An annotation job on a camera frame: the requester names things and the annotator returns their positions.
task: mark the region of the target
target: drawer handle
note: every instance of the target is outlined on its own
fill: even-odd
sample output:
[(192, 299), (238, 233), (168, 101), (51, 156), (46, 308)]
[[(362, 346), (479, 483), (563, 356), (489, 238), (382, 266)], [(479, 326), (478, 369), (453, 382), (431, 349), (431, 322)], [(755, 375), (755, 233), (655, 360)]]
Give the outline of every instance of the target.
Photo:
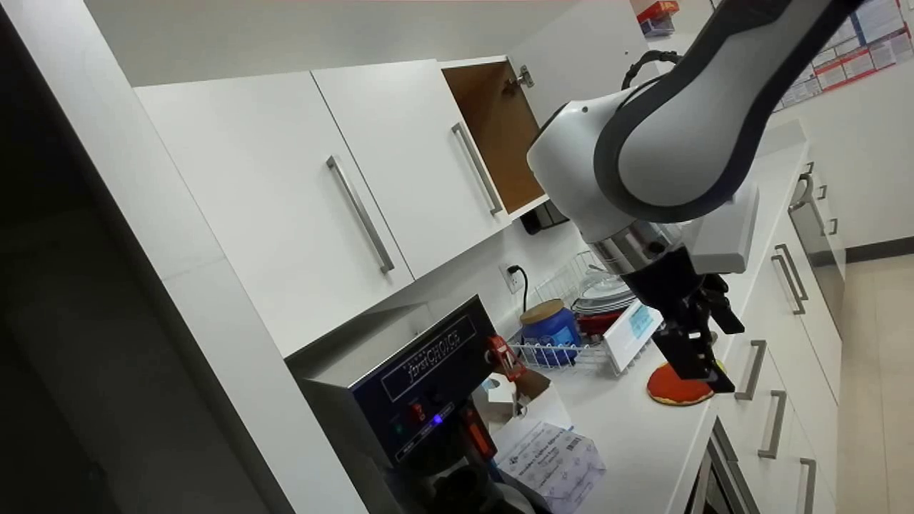
[(768, 339), (755, 339), (752, 349), (756, 349), (756, 350), (755, 350), (755, 362), (752, 362), (752, 372), (749, 372), (746, 392), (733, 393), (741, 402), (752, 402), (755, 392), (761, 388), (761, 375), (763, 375), (763, 366), (766, 366)]
[(491, 180), (489, 180), (486, 162), (483, 162), (479, 152), (475, 149), (465, 126), (462, 126), (462, 123), (453, 123), (453, 126), (452, 126), (452, 135), (461, 139), (468, 162), (475, 162), (475, 172), (478, 172), (483, 189), (486, 189), (486, 198), (489, 198), (489, 202), (491, 202), (491, 215), (506, 212), (506, 205), (502, 205), (502, 200), (496, 198), (496, 190), (493, 190), (493, 185), (491, 185)]
[(792, 293), (793, 293), (793, 302), (798, 302), (798, 316), (806, 315), (806, 305), (803, 305), (803, 298), (798, 293), (798, 286), (793, 286), (793, 275), (789, 269), (789, 263), (780, 258), (780, 255), (770, 255), (770, 259), (780, 266), (783, 278), (789, 279), (792, 286)]
[(326, 160), (326, 169), (331, 169), (333, 178), (341, 180), (345, 200), (352, 202), (352, 209), (353, 209), (362, 232), (366, 232), (369, 239), (372, 239), (372, 249), (373, 249), (373, 258), (376, 258), (381, 270), (382, 270), (382, 275), (395, 270), (395, 259), (391, 259), (389, 249), (382, 246), (381, 232), (376, 232), (373, 219), (369, 216), (366, 202), (362, 202), (359, 195), (353, 190), (345, 169), (341, 166), (336, 156), (329, 156), (329, 160)]
[(768, 447), (761, 447), (761, 457), (763, 457), (763, 459), (778, 459), (783, 417), (786, 417), (786, 412), (789, 412), (789, 392), (770, 392), (770, 397), (778, 399), (778, 409), (773, 409), (773, 432), (770, 432)]
[(806, 503), (803, 503), (803, 514), (813, 514), (813, 507), (816, 507), (816, 473), (820, 473), (820, 462), (816, 462), (816, 459), (800, 459), (800, 466), (806, 469)]
[(778, 249), (789, 258), (789, 266), (792, 266), (792, 270), (793, 270), (793, 278), (798, 278), (800, 299), (808, 299), (808, 293), (806, 293), (806, 286), (803, 286), (803, 279), (800, 279), (798, 259), (793, 259), (792, 249), (789, 249), (789, 246), (778, 246)]

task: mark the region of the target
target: cable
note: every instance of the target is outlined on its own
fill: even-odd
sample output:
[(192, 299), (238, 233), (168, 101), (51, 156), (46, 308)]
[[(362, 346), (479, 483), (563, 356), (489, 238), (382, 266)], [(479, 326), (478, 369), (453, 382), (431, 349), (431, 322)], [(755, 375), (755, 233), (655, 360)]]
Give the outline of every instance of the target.
[(679, 61), (683, 61), (683, 53), (676, 53), (676, 52), (646, 52), (635, 65), (629, 65), (629, 71), (623, 76), (623, 89), (629, 89), (632, 81), (638, 81), (638, 73), (646, 63), (679, 63)]
[(508, 266), (508, 275), (523, 275), (523, 299), (521, 299), (521, 315), (526, 315), (526, 299), (532, 293), (532, 278), (526, 275), (523, 266)]
[[(625, 81), (623, 81), (623, 89), (629, 89), (632, 86), (632, 81), (638, 81), (638, 73), (639, 73), (639, 69), (646, 65), (646, 63), (679, 63), (683, 61), (683, 53), (676, 53), (676, 52), (646, 52), (635, 65), (629, 65), (629, 71), (625, 71)], [(621, 109), (625, 109), (635, 98), (639, 98), (646, 89), (652, 89), (652, 86), (658, 86), (661, 82), (661, 76), (652, 76), (648, 82), (639, 82), (621, 106), (616, 106), (616, 111)]]

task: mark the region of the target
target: robotic arm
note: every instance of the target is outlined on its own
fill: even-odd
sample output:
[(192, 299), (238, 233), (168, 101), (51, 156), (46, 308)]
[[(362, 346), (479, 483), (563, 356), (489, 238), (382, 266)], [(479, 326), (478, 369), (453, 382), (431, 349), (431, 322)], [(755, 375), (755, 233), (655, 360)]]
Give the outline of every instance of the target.
[(699, 275), (671, 223), (742, 185), (768, 115), (862, 0), (725, 0), (683, 63), (632, 92), (563, 106), (528, 152), (549, 198), (629, 288), (663, 315), (655, 342), (683, 380), (733, 392), (708, 316), (741, 335), (719, 275)]

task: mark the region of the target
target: cabinet handle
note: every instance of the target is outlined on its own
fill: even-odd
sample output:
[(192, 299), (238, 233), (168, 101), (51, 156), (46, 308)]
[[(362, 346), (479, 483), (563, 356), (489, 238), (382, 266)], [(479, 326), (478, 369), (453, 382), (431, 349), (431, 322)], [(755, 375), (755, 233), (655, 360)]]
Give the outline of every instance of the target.
[(755, 339), (752, 349), (756, 349), (756, 350), (755, 350), (755, 362), (752, 362), (752, 372), (749, 372), (746, 392), (733, 393), (741, 402), (752, 402), (755, 399), (755, 392), (761, 386), (761, 375), (763, 375), (763, 366), (766, 366), (768, 339)]
[(778, 249), (789, 258), (789, 266), (792, 266), (792, 270), (793, 270), (793, 278), (798, 278), (800, 299), (808, 299), (808, 293), (806, 293), (806, 286), (803, 286), (803, 279), (800, 279), (798, 259), (793, 259), (792, 249), (789, 249), (789, 246), (778, 246)]
[(373, 219), (369, 216), (366, 202), (362, 202), (359, 195), (352, 189), (352, 180), (348, 180), (345, 169), (341, 166), (336, 156), (329, 156), (329, 160), (326, 160), (326, 169), (331, 169), (331, 172), (336, 173), (345, 200), (352, 202), (352, 209), (353, 209), (362, 232), (366, 232), (369, 239), (372, 239), (372, 249), (373, 249), (373, 258), (376, 258), (376, 263), (381, 263), (381, 270), (382, 270), (382, 275), (395, 270), (395, 259), (391, 259), (389, 249), (382, 246), (381, 232), (376, 232)]
[(506, 95), (516, 95), (521, 89), (533, 89), (533, 86), (536, 86), (536, 82), (533, 82), (532, 69), (521, 65), (521, 69), (516, 69), (516, 76), (508, 81), (502, 92), (506, 92)]
[(475, 162), (475, 172), (478, 172), (483, 189), (486, 189), (486, 198), (489, 198), (489, 202), (491, 202), (491, 215), (506, 212), (506, 209), (502, 209), (502, 200), (496, 198), (496, 190), (493, 190), (493, 185), (491, 185), (491, 180), (489, 180), (486, 162), (483, 162), (479, 152), (475, 149), (475, 139), (468, 138), (465, 126), (462, 126), (462, 123), (453, 123), (452, 131), (453, 131), (453, 138), (461, 139), (468, 162)]
[(778, 459), (783, 417), (789, 412), (789, 392), (770, 392), (770, 397), (778, 399), (773, 432), (770, 432), (768, 447), (761, 447), (763, 459)]
[(800, 466), (806, 469), (806, 503), (803, 503), (803, 514), (813, 514), (813, 507), (816, 507), (816, 473), (820, 473), (820, 462), (816, 462), (816, 459), (800, 459)]
[(783, 270), (783, 278), (786, 278), (789, 286), (792, 286), (792, 293), (793, 293), (793, 302), (798, 302), (798, 310), (793, 310), (793, 315), (798, 315), (798, 316), (806, 315), (806, 305), (803, 305), (803, 298), (798, 293), (793, 275), (792, 275), (789, 263), (786, 263), (780, 255), (770, 255), (770, 259), (780, 263), (780, 270)]
[(810, 180), (806, 173), (800, 173), (798, 185), (803, 185), (803, 195), (793, 195), (798, 202), (792, 205), (792, 212), (803, 209), (810, 198)]

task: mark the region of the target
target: white cabinet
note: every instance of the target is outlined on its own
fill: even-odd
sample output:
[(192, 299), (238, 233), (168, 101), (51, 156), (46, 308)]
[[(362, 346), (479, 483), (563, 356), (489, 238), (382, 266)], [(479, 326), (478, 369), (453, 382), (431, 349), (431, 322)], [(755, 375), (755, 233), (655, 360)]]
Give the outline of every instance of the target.
[(810, 180), (810, 195), (813, 195), (816, 215), (823, 219), (823, 233), (826, 233), (826, 239), (830, 246), (830, 255), (838, 259), (839, 275), (849, 278), (849, 249), (845, 249), (845, 239), (839, 233), (839, 219), (838, 219), (833, 205), (830, 205), (829, 180), (816, 169), (816, 162), (808, 162), (808, 180)]
[[(806, 503), (813, 512), (833, 512), (838, 397), (830, 386), (839, 382), (839, 339), (789, 215), (773, 229), (746, 326), (755, 342), (733, 346), (729, 356), (733, 380), (752, 382), (761, 349), (768, 360), (756, 375), (763, 393), (752, 399), (738, 393), (719, 409), (722, 425), (742, 447), (741, 457), (746, 455), (741, 469), (763, 512), (806, 512)], [(783, 402), (783, 415), (766, 417), (770, 409), (761, 409), (761, 399)], [(783, 452), (773, 459), (761, 459), (755, 447), (770, 437), (783, 437)]]
[(508, 226), (438, 63), (323, 69), (313, 81), (413, 278)]
[(778, 232), (778, 246), (766, 266), (778, 266), (773, 278), (780, 283), (780, 293), (789, 299), (793, 316), (806, 329), (816, 366), (823, 369), (833, 399), (839, 399), (839, 335), (829, 315), (826, 298), (816, 288), (810, 263), (803, 258), (800, 238), (789, 223), (783, 223)]
[(621, 92), (648, 43), (629, 2), (579, 0), (508, 52), (541, 126), (568, 101)]
[(282, 355), (411, 279), (309, 73), (136, 95)]

